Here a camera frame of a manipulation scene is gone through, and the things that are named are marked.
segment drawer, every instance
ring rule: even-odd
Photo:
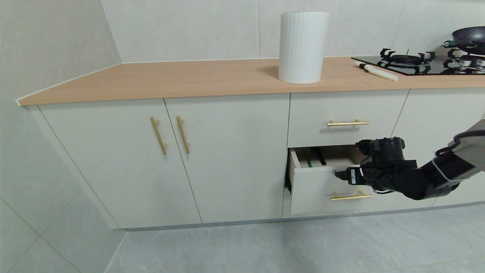
[[[319,153],[326,165],[321,164]],[[354,145],[290,149],[290,214],[358,213],[366,202],[371,202],[372,188],[349,185],[334,173],[358,166],[364,158]]]
[[[344,145],[390,137],[407,94],[408,90],[291,94],[288,147]],[[330,124],[356,120],[368,124]]]

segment gas stove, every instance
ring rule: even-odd
[[[380,56],[360,56],[352,59],[382,67],[403,75],[485,75],[485,56],[454,55],[451,49],[447,56],[436,56],[426,51],[417,55],[398,55],[391,49],[382,49]]]

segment wooden countertop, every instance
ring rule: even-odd
[[[328,57],[322,79],[308,85],[278,80],[278,59],[120,64],[18,100],[20,105],[221,95],[417,88],[485,88],[485,76],[399,76],[385,80]]]

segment gold handle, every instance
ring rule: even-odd
[[[334,191],[334,197],[330,197],[330,200],[334,201],[334,200],[348,200],[348,199],[362,199],[362,198],[372,198],[372,195],[364,194],[362,190],[359,190],[359,195],[339,196],[339,194],[336,191]]]
[[[349,126],[349,125],[367,125],[369,124],[368,121],[361,121],[360,119],[356,119],[354,122],[334,122],[331,120],[327,123],[327,126]]]
[[[167,155],[167,143],[164,143],[162,140],[162,137],[160,136],[160,133],[158,132],[158,124],[160,121],[158,119],[154,119],[153,117],[150,117],[150,121],[152,122],[153,130],[155,131],[155,134],[157,135],[158,142],[160,143],[160,147],[162,148],[163,154]]]
[[[178,128],[180,129],[180,133],[182,134],[183,143],[185,144],[185,151],[187,152],[187,154],[190,154],[190,151],[189,151],[190,143],[187,142],[187,138],[185,138],[185,133],[182,127],[183,119],[181,119],[179,116],[177,116],[177,123],[178,123]]]

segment ribbed white vase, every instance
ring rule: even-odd
[[[280,80],[293,84],[310,84],[320,80],[328,18],[327,12],[281,15]]]

